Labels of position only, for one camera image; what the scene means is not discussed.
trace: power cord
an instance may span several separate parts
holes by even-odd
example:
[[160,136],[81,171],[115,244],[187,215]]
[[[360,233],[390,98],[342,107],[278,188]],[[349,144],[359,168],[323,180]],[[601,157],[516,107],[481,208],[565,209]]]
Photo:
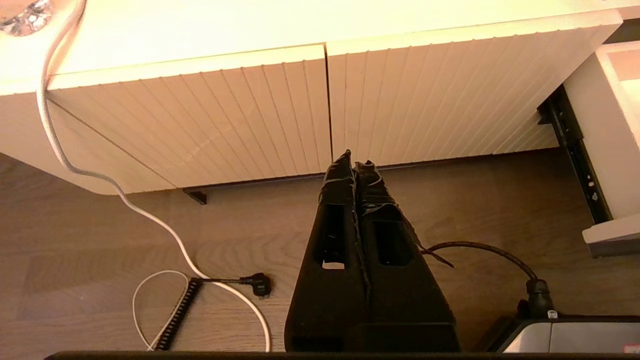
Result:
[[[271,351],[271,335],[269,333],[269,325],[267,324],[267,320],[264,318],[264,315],[260,312],[260,310],[258,309],[258,307],[249,299],[247,298],[245,295],[243,295],[241,292],[237,291],[236,289],[232,288],[231,286],[222,283],[222,282],[216,282],[215,280],[211,279],[211,277],[205,275],[203,272],[201,272],[193,263],[193,261],[191,260],[191,258],[189,257],[189,254],[187,253],[187,250],[184,246],[184,243],[182,242],[182,239],[180,238],[180,236],[169,226],[167,225],[165,222],[163,222],[162,220],[160,220],[159,218],[157,218],[156,216],[154,216],[153,214],[135,206],[134,204],[132,204],[129,199],[127,198],[127,196],[125,195],[124,191],[122,190],[122,188],[120,187],[120,185],[112,178],[110,178],[107,175],[101,174],[99,172],[94,172],[94,171],[90,171],[90,170],[85,170],[85,169],[81,169],[78,167],[73,166],[73,164],[71,164],[71,162],[69,162],[64,150],[62,149],[62,146],[60,145],[60,140],[58,139],[58,136],[55,132],[55,129],[53,127],[53,123],[51,121],[51,116],[49,114],[49,105],[47,103],[47,87],[49,85],[49,82],[51,80],[50,74],[49,74],[49,65],[51,63],[51,59],[54,55],[54,53],[56,52],[58,46],[60,45],[60,42],[65,38],[65,36],[67,36],[67,34],[69,34],[71,32],[72,29],[75,29],[78,27],[83,13],[84,13],[84,8],[86,5],[86,0],[78,0],[76,3],[76,6],[73,10],[73,12],[65,19],[60,31],[58,32],[58,34],[56,35],[55,39],[53,40],[53,42],[51,43],[51,45],[49,46],[49,48],[47,49],[47,52],[45,54],[45,58],[44,58],[44,62],[41,68],[41,73],[40,73],[40,82],[36,88],[36,101],[38,104],[38,111],[40,113],[40,120],[42,121],[42,126],[44,128],[44,131],[47,135],[47,139],[49,139],[49,143],[51,145],[51,148],[53,149],[53,152],[55,153],[58,161],[62,164],[63,167],[65,167],[68,171],[74,173],[74,174],[78,174],[78,175],[82,175],[82,176],[90,176],[90,177],[94,177],[97,179],[101,179],[103,181],[108,182],[109,184],[111,184],[116,192],[118,193],[118,196],[120,196],[120,198],[122,199],[122,202],[124,202],[124,204],[131,210],[139,213],[140,215],[148,218],[149,220],[157,223],[158,225],[160,225],[161,227],[163,227],[165,230],[167,230],[174,238],[175,241],[178,243],[178,246],[180,247],[180,251],[182,252],[182,255],[184,256],[184,259],[187,261],[187,264],[189,265],[189,267],[192,269],[192,271],[194,273],[196,273],[199,277],[203,278],[203,279],[209,279],[211,280],[211,282],[213,282],[215,285],[219,286],[220,288],[223,288],[224,290],[227,290],[229,292],[231,292],[232,294],[234,294],[235,296],[239,297],[242,301],[244,301],[250,308],[251,310],[253,310],[253,312],[255,313],[255,315],[258,317],[258,319],[260,320],[260,324],[262,325],[262,330],[264,332],[264,342],[265,342],[265,351],[266,352],[270,352]],[[151,341],[151,343],[149,343],[146,338],[144,337],[144,335],[142,334],[142,332],[140,331],[140,327],[138,326],[138,319],[136,318],[136,308],[135,308],[135,298],[136,295],[138,294],[138,291],[140,290],[140,288],[142,287],[143,284],[145,284],[149,279],[161,275],[161,274],[167,274],[167,273],[173,273],[173,274],[181,274],[183,275],[185,278],[186,275],[177,272],[175,270],[163,270],[157,273],[154,273],[150,276],[148,276],[146,279],[144,279],[136,288],[136,291],[134,292],[134,296],[133,296],[133,300],[132,300],[132,305],[133,305],[133,318],[134,318],[134,323],[136,326],[136,330],[138,331],[138,334],[140,335],[141,339],[143,340],[143,342],[145,343],[145,345],[147,346],[147,350],[153,350],[152,346],[154,345],[154,343],[157,341],[157,339],[159,338],[159,336],[156,336],[156,339],[154,339],[154,341]],[[173,315],[175,314],[175,312],[177,311],[177,307],[173,310]]]
[[438,243],[428,249],[425,249],[424,246],[419,241],[416,241],[416,245],[421,249],[421,254],[428,254],[436,258],[438,261],[449,265],[450,267],[454,267],[452,263],[445,260],[442,256],[435,254],[434,251],[445,249],[447,247],[470,247],[473,249],[480,249],[492,252],[494,254],[500,255],[503,258],[509,260],[514,263],[518,268],[524,271],[529,280],[527,281],[527,294],[529,294],[529,300],[524,301],[525,304],[518,305],[520,310],[526,310],[525,317],[527,318],[557,318],[558,313],[554,309],[553,301],[551,300],[551,294],[549,292],[549,287],[547,282],[543,279],[538,278],[536,273],[531,270],[531,268],[525,264],[522,260],[518,259],[512,253],[502,250],[498,247],[478,243],[474,241],[447,241],[443,243]]

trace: cabinet door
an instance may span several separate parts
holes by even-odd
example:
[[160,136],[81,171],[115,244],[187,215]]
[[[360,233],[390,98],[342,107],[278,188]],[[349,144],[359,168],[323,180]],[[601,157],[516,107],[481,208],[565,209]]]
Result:
[[536,108],[616,11],[327,43],[333,153],[380,165],[557,146]]
[[[72,174],[58,163],[42,128],[34,93],[0,96],[0,109],[0,152],[91,192],[115,193],[105,181]],[[50,104],[49,111],[62,148],[75,166],[111,176],[128,193],[174,187],[59,106]]]
[[52,85],[62,108],[181,188],[331,163],[321,45],[66,74]]

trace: black cord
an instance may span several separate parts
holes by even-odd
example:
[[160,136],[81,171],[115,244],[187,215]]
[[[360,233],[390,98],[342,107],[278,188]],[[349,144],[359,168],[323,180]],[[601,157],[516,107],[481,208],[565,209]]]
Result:
[[422,250],[420,251],[421,254],[428,254],[433,256],[434,258],[436,258],[438,261],[445,263],[446,265],[449,265],[451,267],[453,267],[453,264],[448,262],[447,260],[443,259],[441,256],[436,255],[434,253],[434,251],[436,250],[440,250],[440,249],[444,249],[446,247],[472,247],[474,249],[481,249],[481,250],[486,250],[486,251],[490,251],[494,254],[498,254],[500,256],[502,256],[503,258],[509,260],[510,262],[514,263],[515,265],[517,265],[520,269],[522,269],[522,271],[524,271],[529,278],[531,278],[531,280],[537,280],[538,276],[536,275],[536,273],[533,272],[533,270],[531,270],[531,268],[529,266],[527,266],[527,264],[525,264],[524,262],[522,262],[522,260],[516,258],[513,254],[511,254],[510,252],[506,252],[505,250],[502,250],[498,247],[495,246],[491,246],[491,245],[487,245],[487,244],[483,244],[483,243],[476,243],[473,241],[447,241],[447,242],[443,242],[443,243],[439,243],[436,244],[428,249],[425,249],[422,244],[420,243],[416,243],[418,245],[418,247],[420,247]]

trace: wooden floor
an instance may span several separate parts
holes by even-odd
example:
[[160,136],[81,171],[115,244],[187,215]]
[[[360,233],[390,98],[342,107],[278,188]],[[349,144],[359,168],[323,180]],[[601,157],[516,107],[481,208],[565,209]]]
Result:
[[[546,279],[558,310],[640,315],[640,258],[591,259],[580,232],[590,223],[577,181],[558,150],[455,160],[383,171],[424,244],[491,243]],[[179,191],[132,201],[176,228],[198,266],[216,277],[267,272],[258,301],[282,333],[316,212],[320,179],[217,188],[200,206]],[[117,197],[95,195],[0,158],[0,358],[41,359],[59,350],[143,349],[131,295],[152,272],[187,271],[169,234]],[[455,269],[428,259],[472,348],[525,296],[525,275],[475,249],[445,249]],[[143,288],[142,326],[153,337],[181,291],[167,275]],[[250,289],[243,288],[250,294]],[[183,325],[182,350],[261,351],[260,325],[245,305],[208,286]]]

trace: laminate flooring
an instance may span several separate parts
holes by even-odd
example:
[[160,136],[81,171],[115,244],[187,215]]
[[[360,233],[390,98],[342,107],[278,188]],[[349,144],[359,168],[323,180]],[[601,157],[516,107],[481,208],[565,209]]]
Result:
[[[383,171],[423,244],[472,240],[500,246],[549,283],[567,313],[640,315],[640,257],[592,259],[581,231],[591,225],[560,149],[468,158]],[[135,194],[166,220],[207,274],[273,276],[257,301],[282,334],[317,206],[320,178],[226,186],[201,206],[178,190]],[[147,275],[188,272],[173,238],[128,210],[35,168],[0,157],[0,358],[42,359],[60,350],[142,350],[131,296]],[[471,349],[526,296],[524,273],[475,249],[444,249],[456,265],[427,259]],[[140,293],[143,330],[153,338],[181,292],[166,275]],[[251,295],[250,288],[239,288]],[[261,351],[260,324],[237,298],[206,286],[183,323],[178,350]]]

